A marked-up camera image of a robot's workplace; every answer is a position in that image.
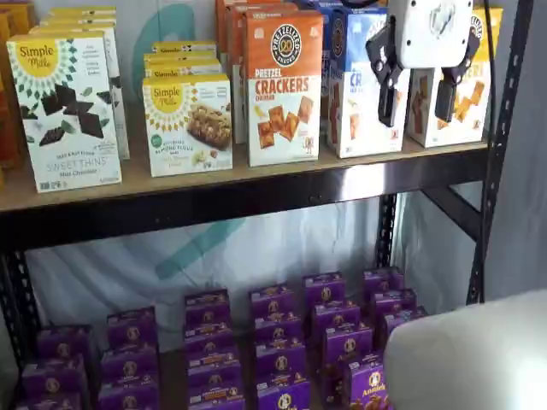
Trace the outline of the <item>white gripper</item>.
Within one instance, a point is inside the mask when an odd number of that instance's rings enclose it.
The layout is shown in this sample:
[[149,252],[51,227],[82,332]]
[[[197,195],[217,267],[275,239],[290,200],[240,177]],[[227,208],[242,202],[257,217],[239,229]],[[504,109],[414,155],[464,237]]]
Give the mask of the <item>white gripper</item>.
[[457,86],[479,48],[470,29],[472,1],[393,0],[389,20],[366,42],[366,51],[379,82],[379,121],[393,127],[396,84],[403,69],[441,68],[435,115],[450,123]]

